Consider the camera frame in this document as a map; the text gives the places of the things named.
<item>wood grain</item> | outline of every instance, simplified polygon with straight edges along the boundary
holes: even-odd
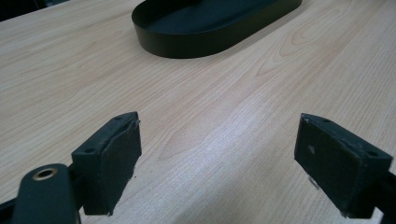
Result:
[[[113,217],[83,223],[378,223],[341,217],[293,160],[300,114],[395,156],[396,2],[304,0],[219,54],[151,55],[140,1],[72,0],[0,23],[0,202],[110,118],[143,156]]]

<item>black oval tray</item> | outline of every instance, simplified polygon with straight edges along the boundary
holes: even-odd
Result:
[[[147,0],[132,13],[141,46],[166,58],[221,52],[297,8],[303,0]]]

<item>wooden table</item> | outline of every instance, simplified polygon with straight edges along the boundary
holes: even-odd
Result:
[[[0,23],[1,202],[30,170],[70,164],[109,119],[138,111],[135,178],[113,217],[83,223],[378,223],[379,211],[343,218],[293,150],[305,112],[395,156],[396,1],[304,0],[191,60],[140,47],[140,2],[72,0]]]

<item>screw hole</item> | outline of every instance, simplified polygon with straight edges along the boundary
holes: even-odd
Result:
[[[58,172],[58,170],[55,168],[44,169],[44,170],[41,170],[41,171],[35,173],[35,175],[33,176],[33,180],[35,180],[35,181],[45,180],[45,179],[55,176],[57,172]]]
[[[86,148],[86,149],[84,150],[85,153],[93,153],[94,151],[95,151],[95,149],[92,148],[92,147]]]
[[[373,151],[368,151],[367,152],[370,156],[372,156],[372,157],[377,157],[378,156],[378,154],[376,153],[376,152],[373,152]]]

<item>black plastic part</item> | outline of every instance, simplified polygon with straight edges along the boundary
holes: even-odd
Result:
[[[44,0],[2,0],[0,5],[0,21],[9,20],[46,7]]]
[[[388,173],[378,183],[375,206],[384,213],[383,224],[396,223],[396,176]]]
[[[80,223],[65,165],[45,165],[34,169],[23,178],[12,223]]]
[[[237,44],[302,0],[146,0],[132,20],[141,46],[166,58],[198,58]]]
[[[344,216],[372,216],[389,154],[328,119],[302,114],[294,156]]]
[[[8,202],[0,204],[0,223],[8,224],[11,223],[12,214],[15,208],[15,201],[17,199],[9,200]]]
[[[85,214],[112,215],[141,154],[136,112],[115,117],[72,153],[73,178],[83,176]]]
[[[86,181],[84,176],[77,174],[76,167],[74,164],[71,164],[69,166],[69,175],[70,175],[70,180],[72,181],[76,208],[77,210],[79,210],[82,207],[82,205],[87,201],[87,195],[89,195],[90,193],[87,192],[87,188],[85,186]]]

